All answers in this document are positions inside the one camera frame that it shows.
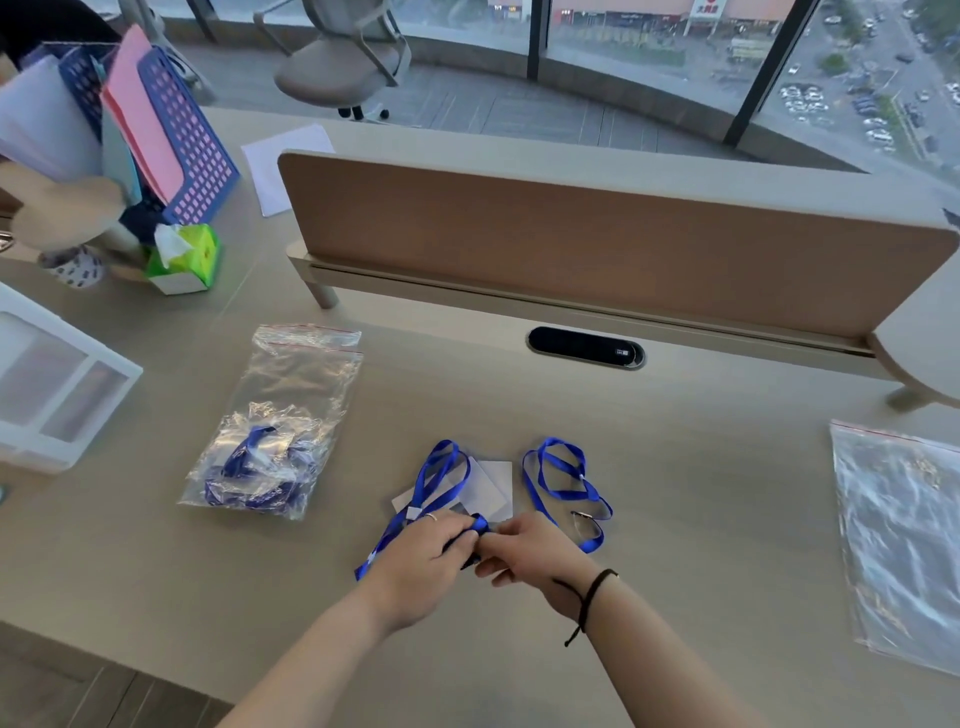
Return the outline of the person's left hand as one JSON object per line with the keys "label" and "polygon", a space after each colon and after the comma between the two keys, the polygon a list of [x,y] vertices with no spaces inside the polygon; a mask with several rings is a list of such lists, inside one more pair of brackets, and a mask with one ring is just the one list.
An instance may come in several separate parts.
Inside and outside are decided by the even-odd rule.
{"label": "person's left hand", "polygon": [[359,581],[358,594],[383,637],[430,615],[461,572],[429,571],[420,548],[421,523],[429,515],[404,527]]}

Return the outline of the person's right hand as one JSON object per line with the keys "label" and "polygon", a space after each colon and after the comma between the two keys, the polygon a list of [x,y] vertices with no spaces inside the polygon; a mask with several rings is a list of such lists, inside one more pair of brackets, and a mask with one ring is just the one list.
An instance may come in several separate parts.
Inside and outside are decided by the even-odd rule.
{"label": "person's right hand", "polygon": [[556,577],[584,594],[602,568],[551,522],[538,512],[524,513],[525,585],[541,592],[550,607],[561,616],[576,621],[579,601],[570,591],[555,585]]}

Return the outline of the person's left forearm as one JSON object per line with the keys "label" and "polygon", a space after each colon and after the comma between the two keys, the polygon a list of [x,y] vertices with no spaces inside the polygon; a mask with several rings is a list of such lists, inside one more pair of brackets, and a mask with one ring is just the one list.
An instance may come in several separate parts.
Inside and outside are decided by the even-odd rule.
{"label": "person's left forearm", "polygon": [[216,728],[326,728],[369,654],[397,629],[395,604],[356,588],[326,609]]}

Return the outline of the person's right forearm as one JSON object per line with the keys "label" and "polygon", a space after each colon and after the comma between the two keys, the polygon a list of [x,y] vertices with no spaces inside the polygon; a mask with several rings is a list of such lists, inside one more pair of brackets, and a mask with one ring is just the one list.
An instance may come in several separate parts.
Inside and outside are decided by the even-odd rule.
{"label": "person's right forearm", "polygon": [[597,592],[583,635],[634,728],[767,728],[620,578]]}

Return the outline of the clear plastic badge holder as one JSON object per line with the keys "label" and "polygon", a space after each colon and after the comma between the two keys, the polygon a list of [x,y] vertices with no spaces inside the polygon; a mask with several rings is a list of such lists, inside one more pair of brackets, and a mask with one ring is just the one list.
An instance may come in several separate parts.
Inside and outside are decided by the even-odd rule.
{"label": "clear plastic badge holder", "polygon": [[461,503],[472,473],[468,455],[453,452],[428,457],[414,479],[414,485],[395,496],[393,511],[408,521]]}
{"label": "clear plastic badge holder", "polygon": [[509,461],[470,459],[471,474],[463,490],[462,505],[499,524],[514,516],[514,466]]}

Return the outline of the beige desk divider panel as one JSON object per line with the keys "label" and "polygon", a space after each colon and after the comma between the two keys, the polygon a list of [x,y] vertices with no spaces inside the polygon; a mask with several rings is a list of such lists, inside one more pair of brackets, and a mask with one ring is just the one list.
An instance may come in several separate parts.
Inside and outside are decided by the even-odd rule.
{"label": "beige desk divider panel", "polygon": [[960,409],[960,354],[921,292],[960,230],[889,176],[652,159],[589,174],[513,161],[285,151],[306,283],[897,383]]}

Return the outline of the green tissue box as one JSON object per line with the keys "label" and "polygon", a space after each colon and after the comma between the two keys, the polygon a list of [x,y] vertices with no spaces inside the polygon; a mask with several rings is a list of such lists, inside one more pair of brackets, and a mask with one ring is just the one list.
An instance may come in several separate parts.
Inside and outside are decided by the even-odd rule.
{"label": "green tissue box", "polygon": [[209,224],[158,224],[145,278],[166,296],[206,292],[217,275],[220,253]]}

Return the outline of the large clear zip bag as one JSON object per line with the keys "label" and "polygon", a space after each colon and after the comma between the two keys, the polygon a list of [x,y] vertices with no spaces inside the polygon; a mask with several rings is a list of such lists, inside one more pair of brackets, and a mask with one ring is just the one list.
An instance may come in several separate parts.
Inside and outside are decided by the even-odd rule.
{"label": "large clear zip bag", "polygon": [[960,678],[960,445],[833,420],[854,640]]}

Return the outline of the white plastic drawer organizer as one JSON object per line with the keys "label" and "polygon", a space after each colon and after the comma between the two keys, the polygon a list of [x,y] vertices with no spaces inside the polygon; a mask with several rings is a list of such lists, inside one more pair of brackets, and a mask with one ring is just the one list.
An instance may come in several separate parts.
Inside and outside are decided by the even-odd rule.
{"label": "white plastic drawer organizer", "polygon": [[142,374],[0,282],[0,464],[45,475],[73,468]]}

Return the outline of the patterned white cup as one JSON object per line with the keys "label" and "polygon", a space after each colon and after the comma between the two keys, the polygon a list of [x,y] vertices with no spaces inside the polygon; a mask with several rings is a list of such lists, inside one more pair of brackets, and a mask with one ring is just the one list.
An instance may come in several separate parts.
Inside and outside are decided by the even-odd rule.
{"label": "patterned white cup", "polygon": [[42,252],[36,263],[59,283],[73,289],[88,289],[97,285],[106,273],[102,259],[87,245]]}

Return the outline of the blue perforated file rack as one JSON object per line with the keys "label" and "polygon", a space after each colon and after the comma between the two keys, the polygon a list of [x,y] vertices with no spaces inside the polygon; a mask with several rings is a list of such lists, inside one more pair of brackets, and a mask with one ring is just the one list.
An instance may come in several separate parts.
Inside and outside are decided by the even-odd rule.
{"label": "blue perforated file rack", "polygon": [[[59,75],[96,140],[102,140],[102,81],[96,64],[109,71],[117,43],[45,42],[40,46],[57,60]],[[239,171],[191,94],[171,55],[153,45],[138,62],[138,73],[153,111],[170,142],[183,174],[172,202],[163,201],[137,172],[141,197],[122,216],[125,223],[209,224],[231,195]]]}

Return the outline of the grey office chair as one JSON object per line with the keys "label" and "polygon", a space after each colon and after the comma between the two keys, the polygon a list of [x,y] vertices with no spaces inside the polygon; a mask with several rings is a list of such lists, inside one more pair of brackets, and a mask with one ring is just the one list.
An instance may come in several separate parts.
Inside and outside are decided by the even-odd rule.
{"label": "grey office chair", "polygon": [[[268,26],[270,13],[299,2],[317,39],[294,51]],[[278,0],[252,16],[254,26],[285,56],[274,74],[280,91],[314,107],[335,109],[347,120],[384,123],[366,117],[364,105],[379,91],[397,88],[412,61],[412,50],[393,12],[392,0]]]}

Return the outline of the pink paper folder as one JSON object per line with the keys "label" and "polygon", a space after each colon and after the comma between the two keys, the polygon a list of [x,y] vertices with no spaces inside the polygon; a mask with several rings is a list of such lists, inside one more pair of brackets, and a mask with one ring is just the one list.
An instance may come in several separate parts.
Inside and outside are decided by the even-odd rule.
{"label": "pink paper folder", "polygon": [[182,188],[184,172],[139,75],[139,62],[152,51],[145,32],[138,25],[129,26],[114,54],[101,99],[151,191],[169,204]]}

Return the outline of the white papers in rack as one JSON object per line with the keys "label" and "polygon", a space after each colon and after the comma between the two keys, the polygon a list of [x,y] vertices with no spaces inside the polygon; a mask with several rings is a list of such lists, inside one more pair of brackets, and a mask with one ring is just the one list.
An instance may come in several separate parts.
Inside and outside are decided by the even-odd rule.
{"label": "white papers in rack", "polygon": [[0,87],[0,156],[60,183],[101,175],[101,143],[54,56]]}

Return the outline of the dark window frame post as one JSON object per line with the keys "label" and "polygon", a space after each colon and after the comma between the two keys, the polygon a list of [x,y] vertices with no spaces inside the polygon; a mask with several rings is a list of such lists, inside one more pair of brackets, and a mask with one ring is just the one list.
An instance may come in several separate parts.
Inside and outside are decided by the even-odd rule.
{"label": "dark window frame post", "polygon": [[546,53],[551,17],[551,0],[529,0],[524,2],[529,10],[529,43],[526,54],[526,79],[536,82],[542,56]]}
{"label": "dark window frame post", "polygon": [[820,0],[794,0],[762,65],[722,139],[729,148],[738,148],[754,118],[762,109],[786,62],[807,28]]}

